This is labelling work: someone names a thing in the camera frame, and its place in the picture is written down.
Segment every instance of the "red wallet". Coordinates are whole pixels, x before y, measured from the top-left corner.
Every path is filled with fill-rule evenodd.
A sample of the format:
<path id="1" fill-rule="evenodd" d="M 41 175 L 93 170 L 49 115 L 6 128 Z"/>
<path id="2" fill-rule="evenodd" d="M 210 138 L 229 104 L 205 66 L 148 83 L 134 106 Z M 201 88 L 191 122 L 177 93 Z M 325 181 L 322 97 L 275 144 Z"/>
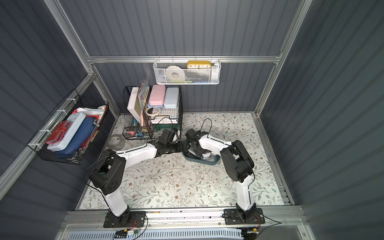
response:
<path id="1" fill-rule="evenodd" d="M 47 141 L 45 143 L 53 144 L 53 143 L 61 141 L 61 139 L 64 137 L 64 134 L 67 131 L 68 127 L 71 125 L 71 123 L 72 122 L 68 122 L 67 120 L 59 123 L 55 127 L 52 134 L 49 136 L 49 138 L 47 139 Z"/>

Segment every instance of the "floral tablecloth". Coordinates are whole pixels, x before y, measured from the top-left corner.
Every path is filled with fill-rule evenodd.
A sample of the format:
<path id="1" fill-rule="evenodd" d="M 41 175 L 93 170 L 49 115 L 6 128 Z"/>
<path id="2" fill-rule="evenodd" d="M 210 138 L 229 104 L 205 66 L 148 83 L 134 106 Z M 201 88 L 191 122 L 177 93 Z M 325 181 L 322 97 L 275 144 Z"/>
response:
<path id="1" fill-rule="evenodd" d="M 205 118 L 213 122 L 211 134 L 227 141 L 242 141 L 252 157 L 256 179 L 252 184 L 257 205 L 283 205 L 275 178 L 250 113 L 184 114 L 183 131 L 200 130 Z M 122 133 L 120 116 L 113 134 Z M 204 123 L 208 131 L 210 121 Z M 126 141 L 124 149 L 140 146 L 144 140 Z M 234 181 L 219 161 L 214 166 L 184 159 L 181 153 L 162 155 L 125 169 L 120 185 L 131 208 L 225 207 L 236 203 Z M 88 188 L 79 209 L 105 209 L 99 192 Z"/>

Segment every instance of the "black wire basket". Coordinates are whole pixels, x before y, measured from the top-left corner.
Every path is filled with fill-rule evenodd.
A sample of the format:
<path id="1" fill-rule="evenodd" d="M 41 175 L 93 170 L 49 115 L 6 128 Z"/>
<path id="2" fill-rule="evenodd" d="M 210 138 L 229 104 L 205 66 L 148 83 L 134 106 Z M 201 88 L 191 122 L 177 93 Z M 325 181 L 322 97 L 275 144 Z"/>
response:
<path id="1" fill-rule="evenodd" d="M 183 103 L 181 98 L 181 88 L 180 86 L 175 85 L 166 85 L 166 88 L 179 88 L 179 99 L 177 103 L 177 108 L 175 109 L 165 109 L 161 108 L 161 111 L 156 116 L 148 116 L 144 111 L 142 111 L 143 115 L 143 122 L 144 126 L 137 126 L 134 124 L 134 117 L 132 114 L 126 109 L 124 113 L 124 130 L 122 135 L 127 140 L 141 140 L 141 139 L 156 139 L 158 138 L 164 129 L 171 129 L 177 128 L 181 131 L 182 127 L 182 119 L 183 119 Z M 129 97 L 131 95 L 133 86 L 127 86 L 124 88 L 123 91 L 123 98 L 124 98 L 124 106 L 128 105 Z M 149 95 L 151 93 L 152 87 L 150 86 L 150 90 L 147 96 L 147 101 L 149 99 Z M 148 112 L 151 114 L 153 111 L 152 109 L 149 109 Z M 177 122 L 173 124 L 153 124 L 152 120 L 155 119 L 155 117 L 169 117 L 172 122 Z"/>
<path id="2" fill-rule="evenodd" d="M 50 137 L 51 132 L 55 129 L 57 124 L 67 119 L 67 117 L 71 115 L 76 108 L 82 107 L 82 108 L 97 109 L 99 106 L 106 106 L 106 110 L 104 112 L 103 118 L 97 125 L 96 125 L 96 122 L 94 123 L 95 129 L 92 132 L 92 134 L 88 137 L 88 139 L 82 144 L 82 147 L 76 150 L 72 155 L 60 155 L 47 149 L 48 144 L 45 142 Z M 43 160 L 80 165 L 81 160 L 83 159 L 83 154 L 86 152 L 88 146 L 92 144 L 92 141 L 96 136 L 96 134 L 98 133 L 99 127 L 103 124 L 103 121 L 106 118 L 106 115 L 108 114 L 108 112 L 109 112 L 109 106 L 107 101 L 104 101 L 103 99 L 90 98 L 86 96 L 77 96 L 71 101 L 71 103 L 66 107 L 64 111 L 61 111 L 60 115 L 56 118 L 54 123 L 50 126 L 49 130 L 46 131 L 46 133 L 40 140 L 40 146 L 29 145 L 29 147 L 32 150 L 34 150 L 37 153 L 37 155 Z"/>
<path id="3" fill-rule="evenodd" d="M 128 106 L 129 97 L 132 93 L 132 88 L 134 86 L 127 86 L 124 88 L 123 91 L 123 98 L 124 98 L 124 106 Z M 149 92 L 147 95 L 146 102 L 149 99 L 149 95 L 151 94 L 152 87 L 149 86 Z M 142 111 L 143 116 L 143 126 L 137 126 L 135 124 L 135 118 L 132 116 L 132 114 L 128 111 L 127 108 L 125 108 L 124 112 L 124 130 L 122 135 L 127 140 L 141 140 L 141 139 L 151 139 L 153 135 L 153 126 L 151 124 L 150 117 L 145 113 L 145 111 Z"/>
<path id="4" fill-rule="evenodd" d="M 174 108 L 174 109 L 162 108 L 160 110 L 159 115 L 151 117 L 151 120 L 154 120 L 155 117 L 159 117 L 159 118 L 168 117 L 169 119 L 171 119 L 171 122 L 172 122 L 172 124 L 153 124 L 152 138 L 160 137 L 164 129 L 176 128 L 181 133 L 182 120 L 183 120 L 183 101 L 181 97 L 181 87 L 180 85 L 176 85 L 176 86 L 166 85 L 166 88 L 179 88 L 179 99 L 177 102 L 177 108 Z"/>

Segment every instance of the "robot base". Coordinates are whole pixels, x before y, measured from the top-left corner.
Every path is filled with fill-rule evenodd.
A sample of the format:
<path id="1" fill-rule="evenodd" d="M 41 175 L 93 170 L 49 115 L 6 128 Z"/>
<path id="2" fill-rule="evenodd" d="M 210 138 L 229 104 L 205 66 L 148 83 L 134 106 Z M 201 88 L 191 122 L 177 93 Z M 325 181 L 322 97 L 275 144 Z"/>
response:
<path id="1" fill-rule="evenodd" d="M 132 228 L 135 225 L 135 222 L 136 227 L 143 227 L 145 213 L 145 211 L 130 212 L 130 210 L 127 209 L 120 217 L 116 217 L 110 211 L 108 211 L 107 215 L 105 216 L 103 228 Z"/>
<path id="2" fill-rule="evenodd" d="M 230 217 L 225 218 L 226 225 L 235 225 L 235 224 L 264 224 L 265 219 L 263 216 L 263 211 L 261 208 L 256 208 L 256 204 L 252 206 L 251 209 L 244 212 L 237 206 L 237 209 L 224 209 L 224 214 Z"/>

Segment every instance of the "aluminum frame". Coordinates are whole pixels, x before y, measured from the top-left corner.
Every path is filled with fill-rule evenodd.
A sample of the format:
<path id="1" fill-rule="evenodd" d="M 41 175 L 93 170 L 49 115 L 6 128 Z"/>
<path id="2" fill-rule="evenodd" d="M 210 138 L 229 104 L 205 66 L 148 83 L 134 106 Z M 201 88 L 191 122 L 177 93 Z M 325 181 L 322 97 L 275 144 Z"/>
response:
<path id="1" fill-rule="evenodd" d="M 139 209 L 146 211 L 148 229 L 178 228 L 219 228 L 219 227 L 254 227 L 254 224 L 226 225 L 221 217 L 224 209 L 235 207 L 174 208 L 174 209 Z M 280 221 L 282 225 L 294 225 L 299 228 L 303 240 L 314 240 L 312 231 L 301 206 L 263 206 L 263 214 Z M 56 239 L 66 239 L 71 231 L 120 230 L 124 228 L 103 228 L 107 210 L 81 210 L 67 212 Z M 266 221 L 262 227 L 273 225 Z"/>
<path id="2" fill-rule="evenodd" d="M 268 135 L 266 134 L 262 120 L 260 119 L 260 117 L 256 116 L 256 114 L 253 114 L 252 117 L 253 121 L 255 122 L 257 132 L 259 133 L 260 140 L 264 147 L 265 154 L 267 155 L 269 165 L 271 166 L 271 170 L 273 172 L 273 175 L 275 176 L 275 180 L 280 186 L 279 189 L 284 189 L 284 192 L 280 191 L 281 196 L 283 197 L 283 195 L 286 194 L 286 197 L 289 200 L 289 204 L 294 205 L 295 201 L 293 200 L 291 192 L 289 191 L 288 185 L 284 179 L 283 172 L 281 171 L 280 165 L 275 156 L 275 152 L 273 151 L 271 142 L 269 141 Z"/>
<path id="3" fill-rule="evenodd" d="M 155 59 L 166 61 L 219 60 L 222 63 L 278 63 L 280 56 L 89 56 L 89 63 L 153 63 Z"/>
<path id="4" fill-rule="evenodd" d="M 262 95 L 260 96 L 259 102 L 257 103 L 255 113 L 257 116 L 260 116 L 265 103 L 272 91 L 272 88 L 277 80 L 277 77 L 280 74 L 280 71 L 284 65 L 284 62 L 288 56 L 289 51 L 292 48 L 293 42 L 296 39 L 296 36 L 299 32 L 299 29 L 304 21 L 305 16 L 308 13 L 308 10 L 312 4 L 312 0 L 302 0 L 300 6 L 296 12 L 296 15 L 293 19 L 292 25 L 288 31 L 288 34 L 284 40 L 283 46 L 281 48 L 280 61 L 272 69 L 270 77 L 268 78 L 267 83 L 265 84 Z"/>
<path id="5" fill-rule="evenodd" d="M 78 94 L 82 94 L 89 87 L 89 85 L 93 82 L 95 78 L 93 73 L 89 73 L 83 81 L 77 86 L 76 90 L 74 90 L 65 100 L 62 105 L 57 109 L 57 111 L 51 116 L 51 118 L 42 126 L 40 130 L 48 129 L 52 123 L 59 117 L 60 110 L 64 110 L 69 103 L 71 103 L 71 98 L 75 98 Z M 38 131 L 33 139 L 28 144 L 36 144 L 43 137 L 44 132 Z M 30 147 L 25 146 L 22 152 L 15 158 L 15 160 L 11 163 L 11 165 L 5 170 L 5 172 L 0 176 L 0 200 L 4 197 L 7 191 L 12 187 L 15 181 L 19 178 L 24 169 L 28 166 L 28 164 L 35 157 L 36 152 L 32 150 Z"/>
<path id="6" fill-rule="evenodd" d="M 47 5 L 53 17 L 55 18 L 60 29 L 63 31 L 68 42 L 71 44 L 73 50 L 75 51 L 77 57 L 79 58 L 85 70 L 93 74 L 95 72 L 95 68 L 93 68 L 93 66 L 86 59 L 89 56 L 89 54 L 85 49 L 83 43 L 81 42 L 79 35 L 76 33 L 76 30 L 74 29 L 67 14 L 65 13 L 64 8 L 60 4 L 60 1 L 44 0 L 44 2 Z M 112 98 L 111 94 L 106 88 L 106 85 L 104 84 L 104 81 L 102 80 L 101 76 L 97 72 L 95 73 L 98 78 L 95 81 L 95 85 L 99 93 L 101 94 L 104 100 L 108 101 L 109 109 L 111 110 L 112 114 L 115 117 L 118 117 L 120 114 L 120 111 L 119 111 L 119 108 L 117 107 L 117 104 L 115 103 L 114 99 Z"/>

